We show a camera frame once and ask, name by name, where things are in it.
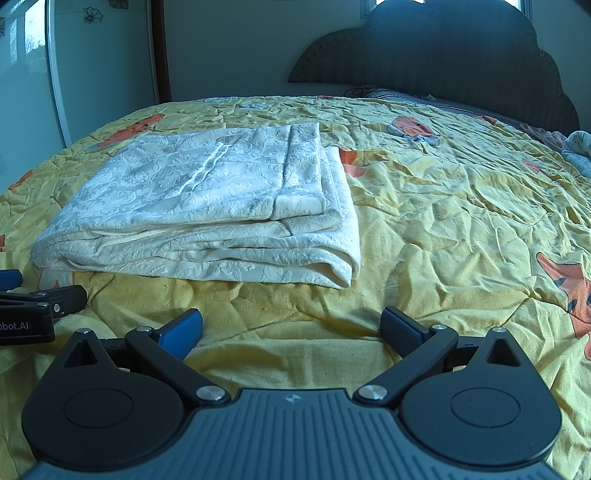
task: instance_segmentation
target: wrinkled fabric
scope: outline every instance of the wrinkled fabric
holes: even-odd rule
[[[583,176],[591,179],[591,134],[576,131],[564,141],[562,156]]]
[[[254,104],[265,109],[240,108]],[[130,140],[84,150],[156,113],[165,117],[139,135],[318,122],[322,146],[347,149],[342,161],[362,258],[351,287],[54,273],[33,266],[35,239]],[[440,144],[388,133],[400,116],[429,127]],[[589,480],[591,360],[585,350],[591,307],[584,295],[591,275],[590,199],[590,181],[524,132],[429,106],[345,98],[198,100],[150,107],[108,124],[0,196],[0,268],[22,271],[19,291],[74,282],[89,293],[83,312],[56,324],[55,342],[0,348],[0,476],[14,480],[32,465],[20,412],[77,328],[123,336],[195,307],[203,314],[204,337],[186,363],[233,394],[239,387],[344,387],[352,393],[399,360],[379,338],[380,314],[395,305],[424,326],[444,323],[462,335],[506,327],[563,414],[548,463],[566,479]]]
[[[31,250],[40,268],[347,288],[359,232],[318,123],[146,135],[108,161]]]
[[[546,147],[550,147],[555,152],[560,153],[563,142],[566,140],[566,137],[560,132],[548,132],[543,128],[532,127],[528,124],[520,124],[519,128],[521,128],[531,138],[542,142],[544,145],[546,145]]]

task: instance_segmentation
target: logo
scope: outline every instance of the logo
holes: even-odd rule
[[[12,323],[0,323],[0,330],[28,330],[29,329],[29,322],[21,322],[19,325],[17,322]]]
[[[301,397],[292,393],[291,395],[286,396],[285,400],[293,405],[294,403],[298,403],[301,400]]]

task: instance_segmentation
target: wardrobe door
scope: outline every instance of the wardrobe door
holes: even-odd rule
[[[157,103],[145,0],[50,1],[71,142]]]
[[[0,195],[60,151],[46,42],[46,0],[0,8]]]

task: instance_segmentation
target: crumpled blanket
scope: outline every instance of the crumpled blanket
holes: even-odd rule
[[[560,153],[562,150],[562,144],[564,140],[566,140],[566,137],[560,132],[548,132],[543,128],[532,127],[528,124],[520,124],[519,128],[531,138],[543,143],[546,147],[550,147],[555,152]]]
[[[564,141],[562,156],[583,177],[591,179],[591,134],[576,131]]]

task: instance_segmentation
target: ridged plastic surface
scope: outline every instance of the ridged plastic surface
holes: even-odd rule
[[[404,436],[391,412],[358,406],[344,390],[243,390],[238,401],[227,407],[198,411],[172,447],[142,465],[80,473],[41,463],[23,478],[559,480],[560,476],[544,463],[513,472],[476,472],[440,462]]]

